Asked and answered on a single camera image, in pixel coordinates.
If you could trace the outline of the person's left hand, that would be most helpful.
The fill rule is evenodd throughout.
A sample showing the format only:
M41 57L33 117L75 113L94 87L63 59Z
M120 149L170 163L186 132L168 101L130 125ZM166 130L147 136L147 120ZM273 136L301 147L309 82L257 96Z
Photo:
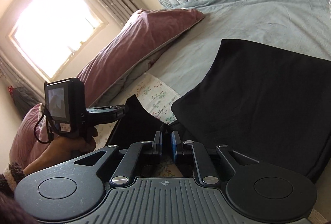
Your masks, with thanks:
M94 138L97 136L98 132L94 127L88 130L86 140L82 137L71 139L58 136L35 161L23 169L24 174L28 176L34 172L68 161L72 158L72 153L76 151L83 154L92 152L96 148Z

